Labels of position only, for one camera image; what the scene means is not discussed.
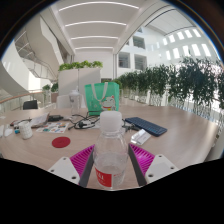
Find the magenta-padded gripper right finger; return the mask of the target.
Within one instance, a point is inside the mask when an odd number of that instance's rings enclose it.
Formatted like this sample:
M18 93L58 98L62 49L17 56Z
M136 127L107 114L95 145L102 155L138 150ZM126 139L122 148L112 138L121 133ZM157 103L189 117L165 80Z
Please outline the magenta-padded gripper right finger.
M128 151L139 186L145 186L178 171L162 154L153 155L134 144L129 144Z

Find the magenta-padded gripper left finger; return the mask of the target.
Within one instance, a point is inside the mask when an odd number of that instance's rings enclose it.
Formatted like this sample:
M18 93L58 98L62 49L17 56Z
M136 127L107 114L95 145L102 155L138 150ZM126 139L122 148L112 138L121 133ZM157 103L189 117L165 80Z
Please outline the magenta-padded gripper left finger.
M71 157L60 158L49 172L67 181L86 187L93 166L93 149L91 145Z

